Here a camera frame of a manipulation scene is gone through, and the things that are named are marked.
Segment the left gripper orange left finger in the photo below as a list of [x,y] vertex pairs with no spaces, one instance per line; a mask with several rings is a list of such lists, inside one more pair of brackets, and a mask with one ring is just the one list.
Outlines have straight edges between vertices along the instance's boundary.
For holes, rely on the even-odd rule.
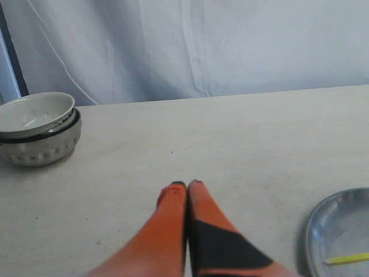
[[162,189],[155,212],[116,254],[88,276],[183,276],[186,259],[186,185]]

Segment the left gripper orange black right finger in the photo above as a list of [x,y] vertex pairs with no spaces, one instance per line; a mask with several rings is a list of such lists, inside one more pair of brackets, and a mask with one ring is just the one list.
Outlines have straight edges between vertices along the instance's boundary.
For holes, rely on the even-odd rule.
[[202,181],[193,180],[187,194],[193,276],[291,276],[242,236]]

